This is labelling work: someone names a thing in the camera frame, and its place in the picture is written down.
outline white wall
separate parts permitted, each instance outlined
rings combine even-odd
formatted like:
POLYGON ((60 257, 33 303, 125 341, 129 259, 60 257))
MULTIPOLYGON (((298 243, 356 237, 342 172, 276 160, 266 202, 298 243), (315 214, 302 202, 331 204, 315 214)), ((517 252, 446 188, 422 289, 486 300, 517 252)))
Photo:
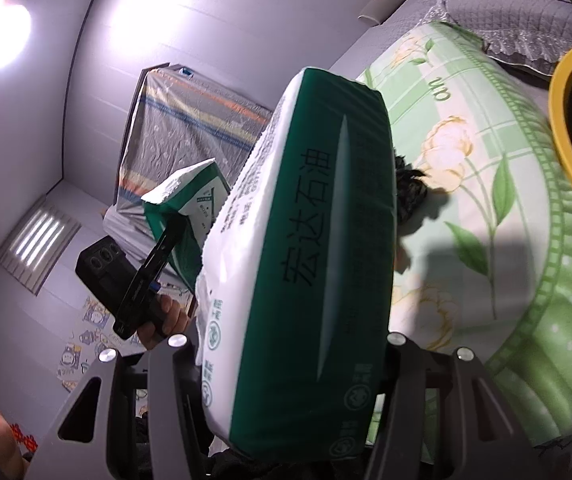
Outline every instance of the white wall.
POLYGON ((61 124, 73 49, 90 0, 9 0, 26 6, 25 50, 0 69, 0 244, 61 178, 61 124))
POLYGON ((82 227, 42 290, 34 296, 0 266, 0 410, 38 443, 68 396, 57 376, 58 365, 90 295, 75 274, 77 256, 106 235, 104 204, 67 182, 48 199, 82 227))
POLYGON ((272 108, 301 68, 329 68, 364 33, 367 1, 96 0, 68 101, 66 179, 112 203, 143 68, 182 63, 272 108))

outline floor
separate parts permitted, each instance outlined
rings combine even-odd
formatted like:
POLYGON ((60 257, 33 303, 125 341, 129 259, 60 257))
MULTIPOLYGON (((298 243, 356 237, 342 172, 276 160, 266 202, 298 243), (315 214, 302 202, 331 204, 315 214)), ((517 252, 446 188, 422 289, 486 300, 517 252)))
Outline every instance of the floor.
POLYGON ((48 197, 82 226, 42 290, 32 295, 0 266, 0 410, 37 442, 68 396, 58 370, 89 296, 74 272, 77 255, 105 236, 104 204, 67 182, 48 197))

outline finger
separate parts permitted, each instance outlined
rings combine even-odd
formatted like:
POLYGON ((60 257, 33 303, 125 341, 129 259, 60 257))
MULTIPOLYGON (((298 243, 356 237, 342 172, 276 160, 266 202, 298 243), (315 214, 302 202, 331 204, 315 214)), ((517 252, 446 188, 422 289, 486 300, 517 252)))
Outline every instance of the finger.
POLYGON ((186 314, 183 310, 180 310, 177 323, 175 323, 175 327, 173 327, 173 334, 184 332, 186 330, 186 325, 188 325, 188 321, 188 314, 186 314))
POLYGON ((146 350, 151 350, 155 346, 153 336, 155 335, 155 325, 151 321, 145 322, 137 329, 137 336, 146 350))
POLYGON ((173 298, 171 298, 170 296, 167 296, 167 295, 163 295, 159 299, 159 304, 162 308, 163 313, 168 314, 171 307, 173 306, 173 298))
POLYGON ((173 328, 177 324, 179 319, 179 314, 181 314, 181 306, 179 306, 178 301, 171 301, 171 308, 166 314, 166 319, 163 321, 162 331, 164 335, 170 335, 173 328))

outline green and white package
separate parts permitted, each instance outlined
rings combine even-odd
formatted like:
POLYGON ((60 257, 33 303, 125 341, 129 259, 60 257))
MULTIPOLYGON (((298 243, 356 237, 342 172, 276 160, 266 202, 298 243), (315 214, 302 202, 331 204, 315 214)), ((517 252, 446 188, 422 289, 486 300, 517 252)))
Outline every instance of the green and white package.
POLYGON ((394 157, 379 92, 307 68, 288 85, 208 235, 202 401, 267 462, 358 453, 386 346, 394 157))
POLYGON ((187 218, 183 237, 169 262, 193 292, 201 269, 201 248, 229 192, 215 159, 210 158, 175 171, 141 197, 155 240, 163 234, 169 215, 179 213, 187 218))

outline dark cloth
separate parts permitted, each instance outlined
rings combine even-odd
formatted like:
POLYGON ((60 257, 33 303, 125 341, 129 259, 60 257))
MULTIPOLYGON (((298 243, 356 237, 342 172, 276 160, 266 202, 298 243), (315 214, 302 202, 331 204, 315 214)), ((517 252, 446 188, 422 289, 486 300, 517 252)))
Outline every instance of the dark cloth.
POLYGON ((397 178, 397 222, 404 224, 426 200, 428 187, 421 180, 425 174, 405 163, 403 156, 395 154, 397 178))
MULTIPOLYGON (((136 419, 136 445, 141 480, 151 480, 150 445, 147 414, 136 419)), ((368 464, 369 452, 336 462, 308 464, 270 464, 247 458, 233 449, 208 457, 202 449, 201 462, 211 480, 361 480, 368 464)))

